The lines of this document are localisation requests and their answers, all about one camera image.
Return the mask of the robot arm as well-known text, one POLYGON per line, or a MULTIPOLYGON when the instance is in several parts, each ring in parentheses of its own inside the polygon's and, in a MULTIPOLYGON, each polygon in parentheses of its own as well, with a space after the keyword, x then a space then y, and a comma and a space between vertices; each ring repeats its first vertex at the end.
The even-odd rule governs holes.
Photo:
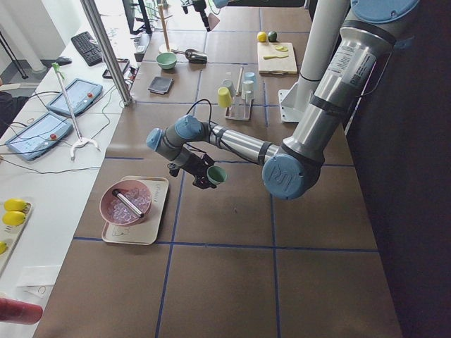
POLYGON ((297 125, 280 145, 187 114, 152 130, 147 146, 169 160, 172 176, 184 170, 201 189, 217 187, 227 175, 212 158, 194 153, 195 142, 260 165, 265 188, 279 199, 303 195, 316 184, 323 151, 375 62, 394 49, 418 7, 418 1, 318 1, 299 78, 278 93, 282 121, 297 125))

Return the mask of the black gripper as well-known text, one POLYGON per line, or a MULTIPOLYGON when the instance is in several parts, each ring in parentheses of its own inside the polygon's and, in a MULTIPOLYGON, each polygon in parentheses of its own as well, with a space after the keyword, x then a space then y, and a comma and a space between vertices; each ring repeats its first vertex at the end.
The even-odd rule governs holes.
POLYGON ((184 163, 172 162, 168 164, 170 175, 176 177, 180 170, 184 170, 194 177, 193 185, 200 189, 215 189, 216 185, 211 183, 206 177, 207 168, 210 168, 215 164, 215 160, 208 154, 204 154, 202 157, 198 157, 194 153, 191 153, 184 163))

